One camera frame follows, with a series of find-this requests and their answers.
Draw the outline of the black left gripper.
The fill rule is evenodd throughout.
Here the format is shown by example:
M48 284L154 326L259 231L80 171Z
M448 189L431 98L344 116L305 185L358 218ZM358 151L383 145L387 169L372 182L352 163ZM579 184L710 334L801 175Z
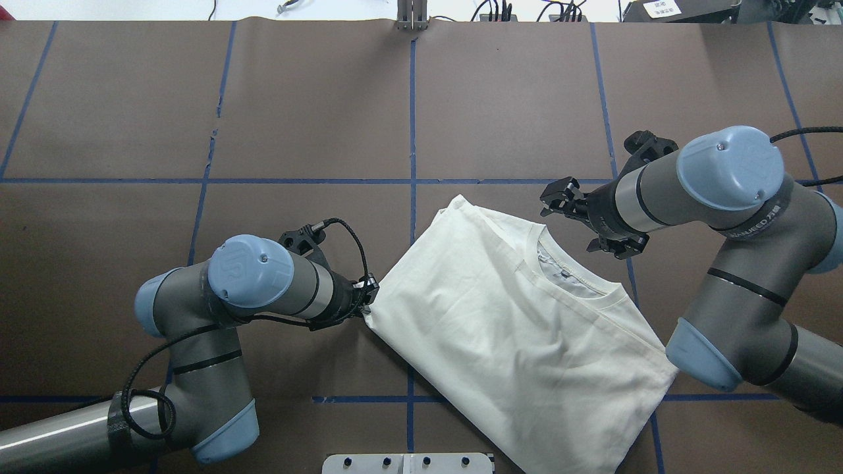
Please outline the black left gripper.
M333 294L326 307L326 327L339 326L346 320L371 313L370 306L380 289L373 273L367 273L358 281L338 273L331 273L331 278Z

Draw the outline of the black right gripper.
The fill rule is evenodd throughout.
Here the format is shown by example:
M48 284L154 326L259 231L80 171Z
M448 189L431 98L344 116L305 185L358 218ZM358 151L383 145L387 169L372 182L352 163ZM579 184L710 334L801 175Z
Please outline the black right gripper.
M587 246L588 252L603 251L618 260L640 255L647 245L647 233L632 228L620 216L615 202L619 181L602 185L592 192L583 193L580 183L572 176L548 184L539 200L544 204L542 217L558 213L577 220L590 228L598 237Z

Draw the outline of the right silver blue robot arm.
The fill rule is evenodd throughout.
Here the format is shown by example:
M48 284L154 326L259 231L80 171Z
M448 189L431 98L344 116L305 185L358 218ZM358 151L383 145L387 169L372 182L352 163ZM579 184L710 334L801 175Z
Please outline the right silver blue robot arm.
M584 192L572 176L540 195L541 214L590 228L588 251L619 260L640 255L659 229L701 222L724 238L666 345L666 357L720 391L750 383L820 422L840 425L840 343L782 317L806 274L841 265L841 207L786 173L776 143L839 126L799 127L769 136L729 126L684 146L650 131L624 141L620 174Z

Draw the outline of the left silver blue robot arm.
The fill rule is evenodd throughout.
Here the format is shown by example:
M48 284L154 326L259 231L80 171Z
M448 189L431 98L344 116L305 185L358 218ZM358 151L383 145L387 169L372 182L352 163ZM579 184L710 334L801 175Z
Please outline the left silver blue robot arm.
M259 435L238 327L255 320L336 326L361 316L377 289L370 272L355 282L280 242L235 235L207 261L138 289L136 318L165 342L108 401L4 430L2 472L110 472L183 449L202 464L238 455ZM142 366L163 351L171 383L136 389Z

